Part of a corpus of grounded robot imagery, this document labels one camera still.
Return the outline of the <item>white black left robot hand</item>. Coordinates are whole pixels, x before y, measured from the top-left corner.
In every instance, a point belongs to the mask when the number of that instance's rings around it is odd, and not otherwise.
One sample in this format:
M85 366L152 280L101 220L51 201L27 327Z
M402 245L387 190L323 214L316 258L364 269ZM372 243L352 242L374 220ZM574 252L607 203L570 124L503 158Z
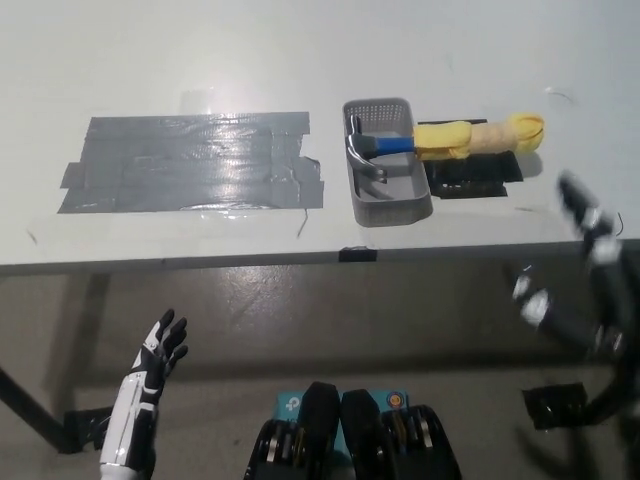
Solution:
M100 456L102 479L149 479L155 468L159 403L176 364L188 352L187 320L167 310L152 326L123 378Z

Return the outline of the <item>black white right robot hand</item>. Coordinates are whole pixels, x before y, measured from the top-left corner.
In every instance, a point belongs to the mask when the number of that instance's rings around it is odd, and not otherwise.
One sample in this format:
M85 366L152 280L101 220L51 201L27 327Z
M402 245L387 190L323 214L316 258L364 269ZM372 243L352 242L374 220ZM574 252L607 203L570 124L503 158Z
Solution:
M562 206L582 237L582 260L598 320L592 322L564 308L548 289L534 285L531 269L509 269L511 299L525 323L572 347L613 358L636 340L635 276L628 270L614 218L570 172L558 180Z

